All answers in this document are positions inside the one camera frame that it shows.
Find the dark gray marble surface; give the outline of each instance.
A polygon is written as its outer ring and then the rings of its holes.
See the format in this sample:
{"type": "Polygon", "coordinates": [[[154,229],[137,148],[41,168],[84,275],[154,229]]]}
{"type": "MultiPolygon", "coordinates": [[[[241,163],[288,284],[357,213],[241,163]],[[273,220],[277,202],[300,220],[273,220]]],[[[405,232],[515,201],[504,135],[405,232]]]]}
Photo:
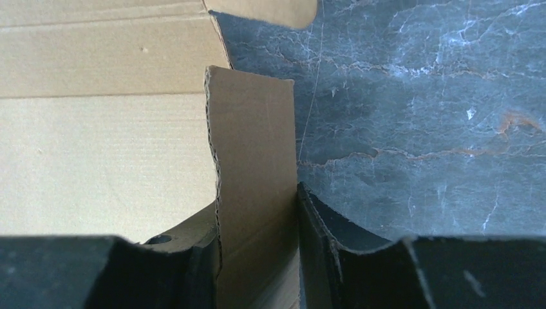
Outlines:
{"type": "Polygon", "coordinates": [[[325,0],[219,16],[236,69],[296,80],[299,179],[356,224],[546,235],[546,2],[325,0]]]}

